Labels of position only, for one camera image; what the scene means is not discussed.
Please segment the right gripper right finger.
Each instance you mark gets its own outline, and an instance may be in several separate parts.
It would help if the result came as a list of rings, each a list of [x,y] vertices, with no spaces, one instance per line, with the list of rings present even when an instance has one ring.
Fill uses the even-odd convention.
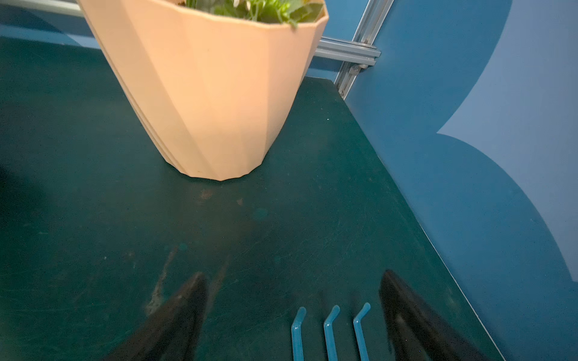
[[[487,360],[400,276],[386,270],[379,298],[396,360]]]

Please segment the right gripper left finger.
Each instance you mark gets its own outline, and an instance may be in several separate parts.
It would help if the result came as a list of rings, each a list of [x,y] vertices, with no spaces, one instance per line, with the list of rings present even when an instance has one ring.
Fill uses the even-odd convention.
[[[194,274],[105,360],[193,360],[205,319],[209,282]]]

